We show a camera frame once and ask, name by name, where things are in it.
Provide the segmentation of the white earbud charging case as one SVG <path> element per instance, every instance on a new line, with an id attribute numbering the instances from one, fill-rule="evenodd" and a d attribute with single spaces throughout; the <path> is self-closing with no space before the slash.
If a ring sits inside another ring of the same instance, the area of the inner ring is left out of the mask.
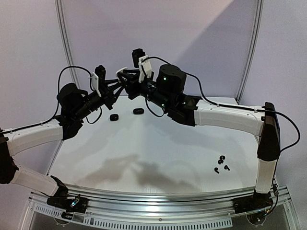
<path id="1" fill-rule="evenodd" d="M 117 71 L 116 71 L 116 77 L 118 78 L 118 75 L 119 75 L 120 73 L 123 73 L 123 71 L 124 71 L 124 70 L 127 70 L 127 69 L 128 69 L 127 67 L 123 67 L 123 68 L 117 70 Z"/>

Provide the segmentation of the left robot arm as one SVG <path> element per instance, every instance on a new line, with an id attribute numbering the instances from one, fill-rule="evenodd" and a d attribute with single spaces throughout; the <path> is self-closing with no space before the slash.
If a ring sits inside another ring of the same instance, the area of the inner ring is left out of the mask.
<path id="1" fill-rule="evenodd" d="M 61 105 L 60 115 L 37 126 L 0 132 L 1 184 L 19 184 L 37 190 L 51 196 L 61 208 L 71 204 L 67 187 L 58 178 L 21 166 L 14 162 L 13 157 L 45 143 L 73 138 L 83 126 L 83 119 L 90 113 L 102 105 L 111 110 L 124 89 L 123 83 L 119 80 L 99 80 L 99 83 L 98 89 L 92 93 L 78 89 L 74 83 L 68 83 L 57 95 Z"/>

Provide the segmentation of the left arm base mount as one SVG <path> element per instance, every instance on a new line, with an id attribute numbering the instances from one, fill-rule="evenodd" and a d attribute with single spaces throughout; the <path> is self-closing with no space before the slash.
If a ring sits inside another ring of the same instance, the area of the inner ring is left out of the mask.
<path id="1" fill-rule="evenodd" d="M 53 196 L 49 196 L 47 204 L 53 207 L 61 208 L 66 212 L 85 213 L 88 207 L 89 199 L 80 194 L 69 196 L 68 190 L 59 190 Z"/>

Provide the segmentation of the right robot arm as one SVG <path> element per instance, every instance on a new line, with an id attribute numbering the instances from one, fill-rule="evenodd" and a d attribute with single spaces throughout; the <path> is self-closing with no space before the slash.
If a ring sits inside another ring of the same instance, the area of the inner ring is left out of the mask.
<path id="1" fill-rule="evenodd" d="M 116 72 L 128 98 L 133 100 L 142 96 L 146 102 L 159 106 L 167 118 L 156 126 L 180 141 L 188 138 L 188 129 L 193 127 L 238 130 L 259 137 L 255 193 L 249 197 L 248 205 L 252 209 L 263 205 L 281 152 L 280 128 L 274 105 L 240 106 L 214 102 L 204 95 L 186 95 L 183 91 L 188 73 L 171 64 L 161 65 L 156 80 L 153 76 L 149 63 L 140 63 L 138 69 L 122 68 Z"/>

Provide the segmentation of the black glossy charging case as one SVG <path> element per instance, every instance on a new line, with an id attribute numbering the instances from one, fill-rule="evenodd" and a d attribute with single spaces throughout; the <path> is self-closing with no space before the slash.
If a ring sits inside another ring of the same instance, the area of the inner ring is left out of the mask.
<path id="1" fill-rule="evenodd" d="M 118 114 L 111 114 L 109 116 L 110 121 L 118 121 L 119 120 L 119 115 Z"/>

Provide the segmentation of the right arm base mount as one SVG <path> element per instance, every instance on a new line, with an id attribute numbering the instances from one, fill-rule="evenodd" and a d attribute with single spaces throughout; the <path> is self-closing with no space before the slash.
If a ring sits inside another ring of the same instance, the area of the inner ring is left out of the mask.
<path id="1" fill-rule="evenodd" d="M 232 202 L 235 214 L 250 212 L 273 205 L 270 192 L 261 194 L 254 191 L 251 195 L 234 198 Z"/>

